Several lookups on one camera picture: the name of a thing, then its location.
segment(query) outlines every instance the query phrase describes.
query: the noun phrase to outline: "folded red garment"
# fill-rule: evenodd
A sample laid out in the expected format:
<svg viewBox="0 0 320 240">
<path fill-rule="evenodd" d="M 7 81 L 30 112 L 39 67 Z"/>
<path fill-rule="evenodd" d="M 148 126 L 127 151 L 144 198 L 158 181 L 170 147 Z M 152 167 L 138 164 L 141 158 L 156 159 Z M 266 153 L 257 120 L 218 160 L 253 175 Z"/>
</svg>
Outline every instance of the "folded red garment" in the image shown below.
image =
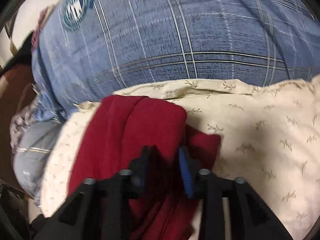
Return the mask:
<svg viewBox="0 0 320 240">
<path fill-rule="evenodd" d="M 148 97 L 104 98 L 84 135 L 69 182 L 69 194 L 85 178 L 108 179 L 141 155 L 144 145 L 156 145 L 147 192 L 130 200 L 131 240 L 186 240 L 198 202 L 186 198 L 177 160 L 180 145 L 203 168 L 213 167 L 220 136 L 206 135 L 186 125 L 186 111 Z"/>
</svg>

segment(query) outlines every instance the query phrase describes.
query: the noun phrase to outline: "cream fabric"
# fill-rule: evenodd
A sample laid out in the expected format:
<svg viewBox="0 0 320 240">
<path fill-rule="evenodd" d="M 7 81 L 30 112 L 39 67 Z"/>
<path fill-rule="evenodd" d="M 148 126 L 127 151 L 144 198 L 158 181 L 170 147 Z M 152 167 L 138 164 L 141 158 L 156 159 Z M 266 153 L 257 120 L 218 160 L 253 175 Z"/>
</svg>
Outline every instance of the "cream fabric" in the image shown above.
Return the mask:
<svg viewBox="0 0 320 240">
<path fill-rule="evenodd" d="M 220 134 L 213 171 L 226 179 L 245 178 L 293 239 L 302 240 L 320 215 L 319 85 L 320 76 L 264 88 L 239 80 L 178 80 L 116 94 L 168 100 L 188 112 L 189 125 Z M 66 195 L 68 171 L 96 107 L 73 114 L 52 152 L 42 189 L 45 216 L 51 216 Z"/>
</svg>

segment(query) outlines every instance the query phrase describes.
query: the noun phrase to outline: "cream floral sheet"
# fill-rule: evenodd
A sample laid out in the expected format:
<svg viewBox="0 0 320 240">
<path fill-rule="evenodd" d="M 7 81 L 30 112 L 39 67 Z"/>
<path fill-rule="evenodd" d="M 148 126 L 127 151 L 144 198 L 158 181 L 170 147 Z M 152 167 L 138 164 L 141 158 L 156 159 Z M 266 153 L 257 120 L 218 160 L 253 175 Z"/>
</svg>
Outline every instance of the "cream floral sheet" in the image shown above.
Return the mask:
<svg viewBox="0 0 320 240">
<path fill-rule="evenodd" d="M 226 179 L 245 178 L 293 239 L 302 240 L 320 215 L 319 86 L 320 76 L 263 88 L 239 80 L 198 79 L 143 84 L 115 94 L 168 100 L 188 112 L 189 125 L 220 134 L 213 171 Z M 98 106 L 79 106 L 49 158 L 41 197 L 47 217 L 66 197 L 77 149 Z"/>
</svg>

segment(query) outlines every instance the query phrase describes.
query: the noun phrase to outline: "blue bedding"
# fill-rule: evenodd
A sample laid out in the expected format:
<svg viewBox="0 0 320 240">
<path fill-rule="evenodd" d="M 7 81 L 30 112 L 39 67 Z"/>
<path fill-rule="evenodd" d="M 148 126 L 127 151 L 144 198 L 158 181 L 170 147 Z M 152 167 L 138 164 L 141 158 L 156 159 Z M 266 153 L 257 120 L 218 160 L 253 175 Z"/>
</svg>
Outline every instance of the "blue bedding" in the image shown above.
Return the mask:
<svg viewBox="0 0 320 240">
<path fill-rule="evenodd" d="M 320 24 L 300 0 L 61 0 L 32 55 L 35 118 L 133 85 L 240 79 L 266 86 L 320 72 Z"/>
</svg>

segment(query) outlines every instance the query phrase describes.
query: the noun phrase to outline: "circular logo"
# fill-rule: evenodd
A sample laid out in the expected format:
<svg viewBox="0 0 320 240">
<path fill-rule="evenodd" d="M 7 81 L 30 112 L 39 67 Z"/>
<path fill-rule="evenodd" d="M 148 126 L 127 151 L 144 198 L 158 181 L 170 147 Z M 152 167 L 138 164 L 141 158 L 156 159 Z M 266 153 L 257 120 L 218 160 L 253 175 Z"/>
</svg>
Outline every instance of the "circular logo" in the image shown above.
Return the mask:
<svg viewBox="0 0 320 240">
<path fill-rule="evenodd" d="M 90 0 L 65 0 L 62 8 L 62 25 L 67 31 L 76 31 L 84 19 Z"/>
</svg>

